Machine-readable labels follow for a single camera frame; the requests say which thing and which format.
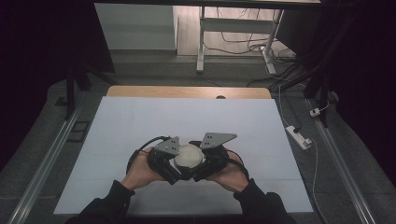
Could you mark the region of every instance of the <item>black sleeve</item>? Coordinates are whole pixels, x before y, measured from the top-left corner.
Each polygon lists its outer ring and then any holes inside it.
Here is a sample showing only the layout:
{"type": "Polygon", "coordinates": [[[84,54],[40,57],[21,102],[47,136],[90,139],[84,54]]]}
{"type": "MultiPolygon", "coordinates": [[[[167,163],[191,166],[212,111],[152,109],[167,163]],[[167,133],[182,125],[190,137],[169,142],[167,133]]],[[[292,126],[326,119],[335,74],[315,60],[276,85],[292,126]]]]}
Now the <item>black sleeve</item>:
{"type": "Polygon", "coordinates": [[[117,223],[122,217],[124,205],[133,195],[134,191],[129,191],[119,181],[114,180],[104,199],[94,199],[77,217],[67,220],[66,224],[117,223]]]}
{"type": "Polygon", "coordinates": [[[245,223],[296,223],[286,212],[280,196],[273,192],[265,195],[253,179],[248,181],[247,187],[242,192],[233,196],[241,203],[245,223]]]}

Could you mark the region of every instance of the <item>white table surface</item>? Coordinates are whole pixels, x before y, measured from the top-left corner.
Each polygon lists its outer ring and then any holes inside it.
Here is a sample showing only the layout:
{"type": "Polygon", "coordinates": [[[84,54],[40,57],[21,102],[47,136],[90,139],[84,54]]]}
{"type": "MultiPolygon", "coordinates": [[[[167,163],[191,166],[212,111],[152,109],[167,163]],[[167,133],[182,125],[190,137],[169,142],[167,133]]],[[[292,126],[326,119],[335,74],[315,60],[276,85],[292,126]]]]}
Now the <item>white table surface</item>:
{"type": "MultiPolygon", "coordinates": [[[[59,215],[78,214],[121,181],[132,153],[148,140],[179,136],[180,144],[205,133],[236,133],[224,146],[244,160],[264,191],[278,193],[288,212],[312,212],[274,100],[104,97],[60,201],[59,215]]],[[[195,216],[240,214],[239,202],[219,185],[153,182],[136,190],[128,214],[195,216]]]]}

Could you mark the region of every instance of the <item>table leg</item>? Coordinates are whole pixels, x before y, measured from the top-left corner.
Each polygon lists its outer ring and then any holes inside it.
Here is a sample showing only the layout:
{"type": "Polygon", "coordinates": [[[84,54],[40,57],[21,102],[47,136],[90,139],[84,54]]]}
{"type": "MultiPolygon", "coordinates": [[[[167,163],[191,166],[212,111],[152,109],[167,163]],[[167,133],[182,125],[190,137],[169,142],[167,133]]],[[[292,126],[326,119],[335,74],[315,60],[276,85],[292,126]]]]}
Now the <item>table leg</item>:
{"type": "Polygon", "coordinates": [[[205,33],[205,7],[200,7],[200,34],[197,57],[197,73],[204,72],[204,33],[205,33]]]}
{"type": "Polygon", "coordinates": [[[264,50],[262,51],[262,57],[264,57],[265,66],[267,66],[269,75],[276,74],[274,65],[271,62],[270,50],[271,50],[271,46],[274,42],[275,34],[277,31],[277,26],[279,25],[279,21],[280,21],[280,17],[282,16],[282,13],[283,13],[283,10],[279,10],[278,13],[276,14],[273,26],[271,28],[270,36],[268,37],[268,42],[267,42],[264,50]]]}

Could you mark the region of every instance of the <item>wall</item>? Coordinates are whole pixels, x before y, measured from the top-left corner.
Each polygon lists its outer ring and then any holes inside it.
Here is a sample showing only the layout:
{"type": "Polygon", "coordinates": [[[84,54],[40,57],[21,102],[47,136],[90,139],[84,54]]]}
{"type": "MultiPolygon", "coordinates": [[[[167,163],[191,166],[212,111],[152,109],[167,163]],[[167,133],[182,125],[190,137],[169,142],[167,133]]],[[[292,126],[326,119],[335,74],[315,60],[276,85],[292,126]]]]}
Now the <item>wall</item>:
{"type": "Polygon", "coordinates": [[[172,6],[95,7],[109,49],[176,49],[172,6]]]}

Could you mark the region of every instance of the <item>white power strip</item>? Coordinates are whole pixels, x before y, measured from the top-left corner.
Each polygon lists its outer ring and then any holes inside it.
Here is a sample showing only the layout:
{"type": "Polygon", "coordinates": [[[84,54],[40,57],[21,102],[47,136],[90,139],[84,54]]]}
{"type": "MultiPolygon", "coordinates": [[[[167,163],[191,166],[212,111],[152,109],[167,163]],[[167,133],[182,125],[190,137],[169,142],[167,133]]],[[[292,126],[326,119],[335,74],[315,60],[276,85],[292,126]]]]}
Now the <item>white power strip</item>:
{"type": "Polygon", "coordinates": [[[318,108],[310,110],[309,114],[311,115],[312,118],[316,117],[316,116],[318,116],[320,114],[320,110],[318,108]]]}
{"type": "Polygon", "coordinates": [[[302,150],[306,150],[311,147],[311,139],[309,138],[303,138],[303,136],[300,133],[295,133],[294,132],[295,128],[291,125],[286,128],[286,131],[288,131],[288,134],[294,139],[294,141],[298,144],[298,146],[302,150]]]}

